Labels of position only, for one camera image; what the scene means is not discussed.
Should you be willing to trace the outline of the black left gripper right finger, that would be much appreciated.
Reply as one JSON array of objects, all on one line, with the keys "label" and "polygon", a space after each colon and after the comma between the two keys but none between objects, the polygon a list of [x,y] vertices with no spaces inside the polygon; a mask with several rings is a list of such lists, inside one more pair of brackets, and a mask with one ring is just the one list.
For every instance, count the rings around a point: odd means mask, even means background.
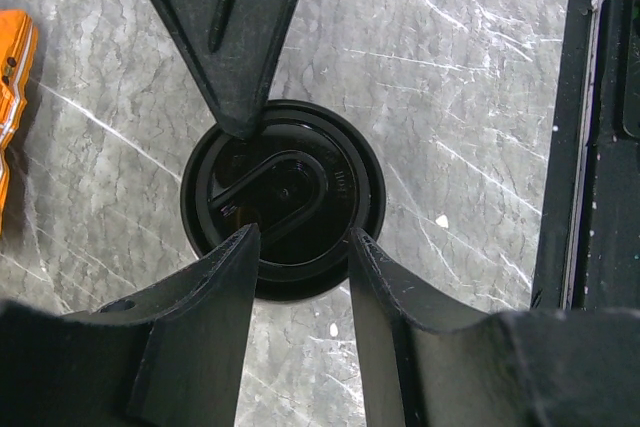
[{"label": "black left gripper right finger", "polygon": [[433,287],[363,230],[349,283],[371,426],[635,426],[639,314],[488,314]]}]

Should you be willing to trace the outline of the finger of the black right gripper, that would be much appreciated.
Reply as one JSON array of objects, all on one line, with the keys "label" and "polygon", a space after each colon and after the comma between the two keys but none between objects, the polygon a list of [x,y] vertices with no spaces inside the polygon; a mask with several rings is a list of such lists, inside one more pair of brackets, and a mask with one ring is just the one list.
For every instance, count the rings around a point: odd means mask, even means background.
[{"label": "finger of the black right gripper", "polygon": [[221,129],[254,134],[298,0],[151,0]]}]

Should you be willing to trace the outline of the black plastic cup lid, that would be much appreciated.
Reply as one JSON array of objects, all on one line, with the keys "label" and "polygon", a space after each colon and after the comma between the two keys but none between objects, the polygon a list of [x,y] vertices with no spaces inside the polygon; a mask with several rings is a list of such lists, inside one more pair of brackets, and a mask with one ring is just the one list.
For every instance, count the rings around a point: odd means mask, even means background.
[{"label": "black plastic cup lid", "polygon": [[364,135],[303,101],[269,101],[248,139],[210,128],[181,182],[181,218],[195,255],[258,226],[256,295],[274,302],[321,296],[345,281],[350,231],[379,237],[385,208],[383,171]]}]

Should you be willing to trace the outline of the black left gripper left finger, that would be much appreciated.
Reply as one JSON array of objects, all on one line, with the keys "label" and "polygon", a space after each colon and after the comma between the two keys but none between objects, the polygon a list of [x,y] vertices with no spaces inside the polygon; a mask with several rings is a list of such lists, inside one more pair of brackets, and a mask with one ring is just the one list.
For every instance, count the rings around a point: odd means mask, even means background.
[{"label": "black left gripper left finger", "polygon": [[5,426],[230,426],[257,281],[248,225],[94,312],[1,303]]}]

